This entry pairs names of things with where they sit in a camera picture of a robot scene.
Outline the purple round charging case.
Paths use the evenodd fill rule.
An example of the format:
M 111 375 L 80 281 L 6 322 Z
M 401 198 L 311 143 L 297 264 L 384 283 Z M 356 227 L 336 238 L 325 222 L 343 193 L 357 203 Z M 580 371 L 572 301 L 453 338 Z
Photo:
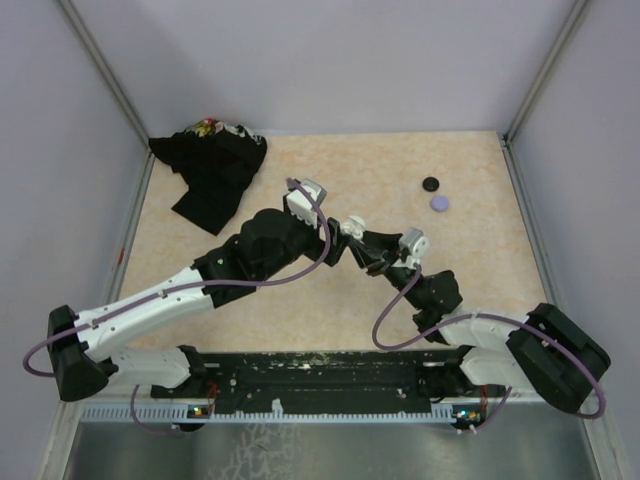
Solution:
M 436 212 L 445 212 L 449 209 L 450 202 L 446 196 L 437 195 L 430 201 L 430 207 Z

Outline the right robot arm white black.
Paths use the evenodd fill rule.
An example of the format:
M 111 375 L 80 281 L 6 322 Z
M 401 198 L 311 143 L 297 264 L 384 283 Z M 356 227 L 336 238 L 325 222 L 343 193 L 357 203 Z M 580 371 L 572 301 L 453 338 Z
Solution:
M 532 391 L 547 404 L 584 417 L 590 396 L 598 400 L 591 413 L 604 414 L 606 397 L 600 380 L 611 365 L 606 351 L 557 306 L 540 303 L 515 318 L 463 307 L 455 275 L 450 270 L 424 275 L 421 257 L 429 243 L 412 229 L 405 234 L 364 231 L 352 235 L 349 248 L 359 267 L 384 277 L 396 297 L 375 321 L 374 345 L 396 351 L 421 340 L 460 347 L 464 353 L 446 372 L 448 387 L 461 396 L 482 385 L 503 385 Z M 414 309 L 418 333 L 397 344 L 385 344 L 378 333 L 401 301 Z

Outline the white earbud charging case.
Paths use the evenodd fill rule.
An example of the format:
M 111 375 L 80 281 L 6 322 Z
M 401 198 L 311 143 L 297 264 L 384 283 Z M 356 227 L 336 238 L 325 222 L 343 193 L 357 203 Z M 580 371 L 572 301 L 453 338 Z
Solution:
M 366 231 L 366 223 L 359 216 L 349 215 L 348 218 L 341 223 L 340 231 L 343 235 L 355 240 L 362 240 Z

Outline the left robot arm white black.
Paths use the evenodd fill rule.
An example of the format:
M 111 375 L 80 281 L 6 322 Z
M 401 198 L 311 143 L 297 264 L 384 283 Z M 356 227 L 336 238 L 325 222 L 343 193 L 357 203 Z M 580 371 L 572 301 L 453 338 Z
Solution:
M 48 318 L 46 350 L 59 398 L 85 400 L 115 385 L 201 394 L 208 373 L 194 347 L 152 351 L 131 349 L 129 343 L 182 317 L 278 285 L 276 274 L 302 256 L 314 267 L 336 263 L 349 241 L 362 239 L 364 231 L 359 217 L 340 223 L 314 212 L 264 209 L 222 246 L 158 285 L 81 312 L 68 305 L 55 308 Z

